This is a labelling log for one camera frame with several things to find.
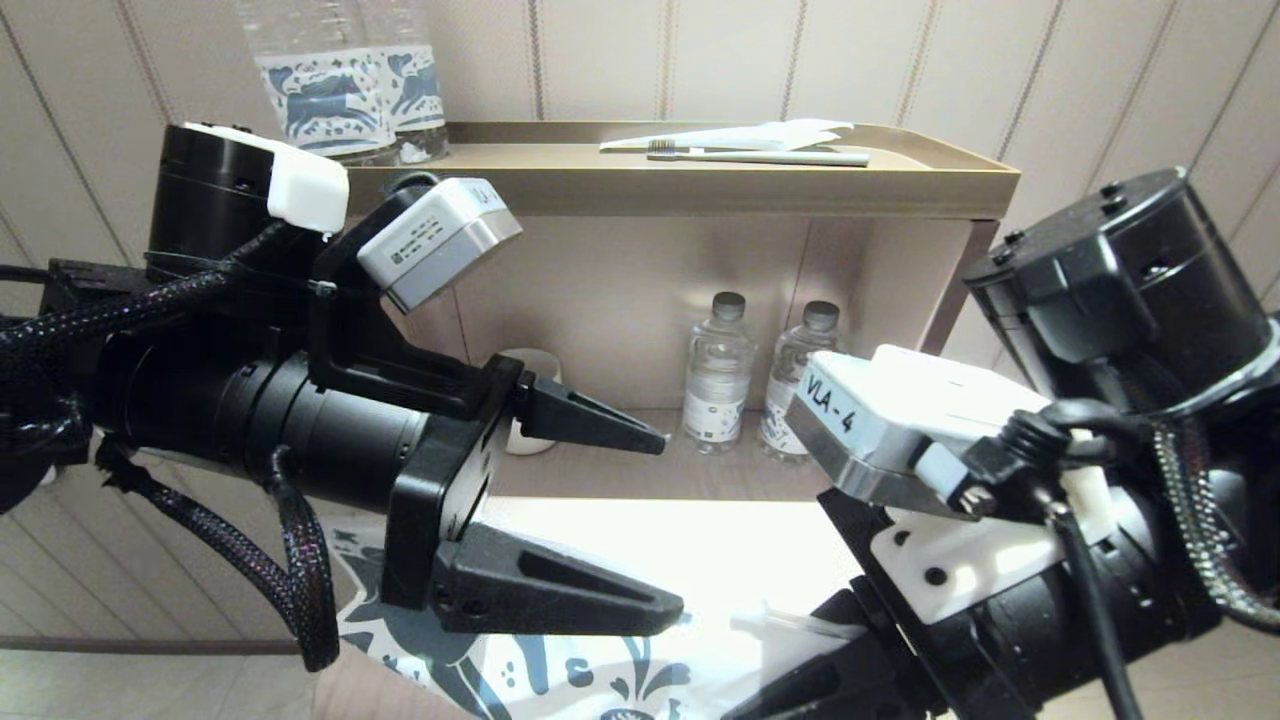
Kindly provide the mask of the blue patterned zip pouch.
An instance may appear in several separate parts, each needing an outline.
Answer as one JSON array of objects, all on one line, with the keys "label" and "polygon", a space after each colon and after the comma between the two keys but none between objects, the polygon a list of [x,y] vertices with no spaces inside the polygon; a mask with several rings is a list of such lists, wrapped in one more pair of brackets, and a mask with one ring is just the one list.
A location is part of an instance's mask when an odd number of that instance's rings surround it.
[{"label": "blue patterned zip pouch", "polygon": [[680,619],[658,635],[447,633],[433,612],[381,600],[379,530],[353,524],[329,539],[356,588],[338,615],[342,639],[474,720],[721,720],[854,638],[713,553],[673,546],[591,556],[681,596]]}]

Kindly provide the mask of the white ribbed mug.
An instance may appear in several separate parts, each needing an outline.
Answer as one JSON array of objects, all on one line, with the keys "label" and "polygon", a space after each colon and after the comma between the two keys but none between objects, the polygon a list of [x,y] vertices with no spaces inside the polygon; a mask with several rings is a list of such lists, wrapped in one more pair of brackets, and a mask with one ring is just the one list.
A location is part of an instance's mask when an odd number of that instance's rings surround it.
[{"label": "white ribbed mug", "polygon": [[[526,370],[535,373],[540,378],[547,378],[553,382],[561,382],[562,365],[561,360],[548,351],[540,348],[506,348],[499,351],[499,355],[506,357],[512,357],[521,361]],[[557,445],[553,439],[540,439],[532,438],[524,433],[521,421],[518,419],[512,419],[509,437],[507,441],[506,451],[513,456],[532,456],[536,454],[543,454]]]}]

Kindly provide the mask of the small clear water bottle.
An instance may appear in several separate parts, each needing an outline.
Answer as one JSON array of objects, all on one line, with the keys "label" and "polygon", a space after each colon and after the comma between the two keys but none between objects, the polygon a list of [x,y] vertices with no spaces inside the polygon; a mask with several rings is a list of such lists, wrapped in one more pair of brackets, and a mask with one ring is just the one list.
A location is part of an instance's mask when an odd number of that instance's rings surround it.
[{"label": "small clear water bottle", "polygon": [[810,457],[786,421],[786,414],[809,356],[840,348],[838,319],[840,309],[835,304],[810,301],[803,309],[800,324],[782,332],[774,342],[756,442],[765,457],[776,462],[803,465]]},{"label": "small clear water bottle", "polygon": [[682,419],[699,454],[726,454],[741,434],[756,356],[745,311],[742,295],[718,292],[710,315],[690,332]]}]

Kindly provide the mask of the beige wooden shelf unit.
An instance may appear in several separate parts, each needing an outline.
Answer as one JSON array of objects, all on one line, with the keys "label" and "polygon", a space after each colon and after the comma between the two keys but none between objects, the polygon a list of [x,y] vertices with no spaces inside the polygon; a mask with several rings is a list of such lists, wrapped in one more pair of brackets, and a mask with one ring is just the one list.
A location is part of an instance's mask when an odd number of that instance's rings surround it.
[{"label": "beige wooden shelf unit", "polygon": [[778,334],[804,306],[841,310],[844,347],[891,343],[941,354],[961,316],[961,268],[991,243],[1020,172],[909,129],[858,126],[838,149],[868,152],[863,169],[650,161],[600,152],[604,138],[654,135],[635,123],[462,123],[463,140],[429,170],[488,179],[525,232],[411,315],[376,316],[399,338],[480,365],[507,348],[540,348],[566,382],[660,423],[669,462],[691,462],[680,428],[692,325],[718,291],[748,301],[759,350],[744,438],[699,479],[621,457],[639,477],[599,471],[553,480],[568,450],[506,474],[512,495],[660,497],[716,495],[723,477],[746,486]]}]

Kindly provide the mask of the pale toothbrush brown bristles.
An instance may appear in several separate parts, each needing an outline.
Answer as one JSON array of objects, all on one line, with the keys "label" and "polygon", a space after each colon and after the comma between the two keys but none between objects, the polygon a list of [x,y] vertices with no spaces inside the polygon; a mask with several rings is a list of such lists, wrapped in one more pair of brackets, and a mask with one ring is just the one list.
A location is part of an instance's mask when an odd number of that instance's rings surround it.
[{"label": "pale toothbrush brown bristles", "polygon": [[760,151],[681,149],[669,140],[653,140],[646,146],[646,158],[654,161],[718,161],[742,164],[768,164],[785,167],[841,167],[867,168],[870,156],[864,152],[836,151]]}]

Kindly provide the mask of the white paper wrapper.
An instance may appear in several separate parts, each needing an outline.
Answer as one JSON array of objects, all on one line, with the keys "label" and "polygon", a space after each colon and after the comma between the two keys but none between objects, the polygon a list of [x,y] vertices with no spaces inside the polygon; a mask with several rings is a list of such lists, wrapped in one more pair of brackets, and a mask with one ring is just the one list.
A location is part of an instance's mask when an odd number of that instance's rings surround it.
[{"label": "white paper wrapper", "polygon": [[598,150],[600,152],[646,152],[655,143],[664,143],[677,150],[792,151],[833,142],[841,137],[841,132],[856,129],[856,127],[851,122],[801,118],[767,122],[758,126],[667,132],[620,138],[600,142]]}]

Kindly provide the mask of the large bottle blue print label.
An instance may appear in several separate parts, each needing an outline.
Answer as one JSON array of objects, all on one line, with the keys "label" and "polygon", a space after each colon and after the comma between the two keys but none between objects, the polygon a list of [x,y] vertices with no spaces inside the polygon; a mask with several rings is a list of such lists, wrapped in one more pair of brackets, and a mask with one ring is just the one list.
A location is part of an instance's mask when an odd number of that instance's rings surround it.
[{"label": "large bottle blue print label", "polygon": [[428,0],[358,0],[379,61],[381,110],[394,135],[390,161],[417,165],[448,154],[448,131]]},{"label": "large bottle blue print label", "polygon": [[232,0],[284,140],[349,167],[392,163],[390,69],[367,0]]}]

